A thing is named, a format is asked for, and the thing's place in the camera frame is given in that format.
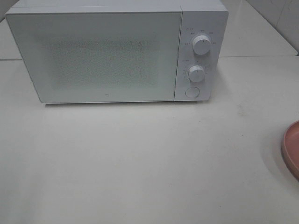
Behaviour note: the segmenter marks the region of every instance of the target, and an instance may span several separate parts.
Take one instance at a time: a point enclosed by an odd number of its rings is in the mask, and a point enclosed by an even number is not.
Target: microwave door window
[[[11,15],[42,102],[171,101],[181,13]]]

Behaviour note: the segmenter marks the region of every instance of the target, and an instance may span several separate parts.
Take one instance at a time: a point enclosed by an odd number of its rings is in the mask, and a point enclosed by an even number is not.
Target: pink plate
[[[299,121],[285,131],[282,154],[287,167],[299,180]]]

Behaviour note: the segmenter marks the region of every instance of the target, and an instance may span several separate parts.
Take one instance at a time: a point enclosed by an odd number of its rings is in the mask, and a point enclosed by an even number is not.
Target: timer knob
[[[193,39],[192,46],[195,54],[204,55],[210,51],[211,38],[206,34],[201,34]]]
[[[205,79],[205,70],[199,65],[194,65],[189,69],[188,76],[191,82],[201,82]]]

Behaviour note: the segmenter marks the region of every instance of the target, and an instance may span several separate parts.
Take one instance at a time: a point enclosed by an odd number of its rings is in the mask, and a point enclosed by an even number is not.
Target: white countertop
[[[298,223],[299,57],[221,58],[204,103],[45,106],[22,61],[0,68],[3,223]]]
[[[247,1],[222,2],[229,17],[220,57],[297,55],[297,51]],[[21,59],[6,20],[0,23],[1,59]]]

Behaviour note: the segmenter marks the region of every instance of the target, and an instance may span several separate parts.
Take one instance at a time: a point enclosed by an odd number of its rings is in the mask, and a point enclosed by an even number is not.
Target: microwave
[[[42,103],[210,98],[219,0],[20,0],[6,19]]]

